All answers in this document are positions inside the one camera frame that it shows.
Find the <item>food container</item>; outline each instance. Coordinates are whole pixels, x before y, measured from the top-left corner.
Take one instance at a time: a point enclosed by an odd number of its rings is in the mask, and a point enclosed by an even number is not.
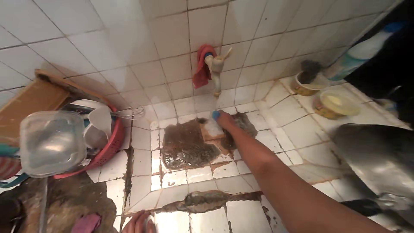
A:
[[[315,98],[313,108],[317,114],[332,120],[355,116],[361,111],[361,108],[346,95],[330,90]]]
[[[316,78],[310,84],[302,84],[298,81],[298,76],[301,73],[298,73],[295,76],[295,79],[291,83],[292,90],[303,96],[311,96],[317,93],[318,91],[329,87],[329,80],[323,76],[322,73],[316,75]]]
[[[20,123],[22,169],[47,177],[77,167],[86,158],[84,121],[70,111],[35,112]]]

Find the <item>plastic bottle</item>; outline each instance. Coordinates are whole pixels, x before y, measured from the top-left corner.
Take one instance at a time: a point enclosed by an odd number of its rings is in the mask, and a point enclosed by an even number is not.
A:
[[[387,24],[373,37],[350,48],[338,61],[324,70],[325,77],[332,81],[344,79],[366,61],[373,58],[381,50],[385,41],[401,28],[401,23]]]

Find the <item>red cloth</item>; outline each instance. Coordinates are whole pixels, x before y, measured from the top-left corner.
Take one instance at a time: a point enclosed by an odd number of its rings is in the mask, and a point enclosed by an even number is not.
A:
[[[194,87],[197,89],[204,85],[208,84],[208,80],[211,80],[210,70],[208,69],[207,64],[204,62],[204,56],[206,53],[212,53],[213,57],[217,56],[214,48],[209,44],[203,44],[200,46],[197,52],[197,70],[193,75]]]

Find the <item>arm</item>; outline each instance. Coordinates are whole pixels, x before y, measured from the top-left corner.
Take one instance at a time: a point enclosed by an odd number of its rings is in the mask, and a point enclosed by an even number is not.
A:
[[[271,150],[237,127],[228,113],[220,111],[217,123],[233,136],[241,157],[290,233],[389,233],[302,180]]]

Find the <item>pink basket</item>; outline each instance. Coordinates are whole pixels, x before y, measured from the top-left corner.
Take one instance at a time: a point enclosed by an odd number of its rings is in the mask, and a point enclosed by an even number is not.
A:
[[[109,106],[109,107],[111,108],[111,110],[113,112],[117,111],[115,107],[112,107],[112,106]],[[108,160],[112,159],[112,157],[116,154],[116,152],[119,150],[122,143],[124,142],[124,137],[125,137],[124,126],[122,125],[121,118],[118,117],[115,120],[115,126],[113,128],[113,132],[112,132],[112,135],[111,135],[111,137],[108,141],[108,144],[99,152],[98,155],[96,155],[91,160],[91,162],[86,167],[84,167],[82,170],[79,170],[79,171],[76,171],[76,172],[54,175],[53,178],[62,179],[62,178],[66,178],[66,177],[69,177],[69,176],[79,174],[83,171],[86,171],[86,170],[89,170],[89,169],[92,169],[92,168],[102,166]]]

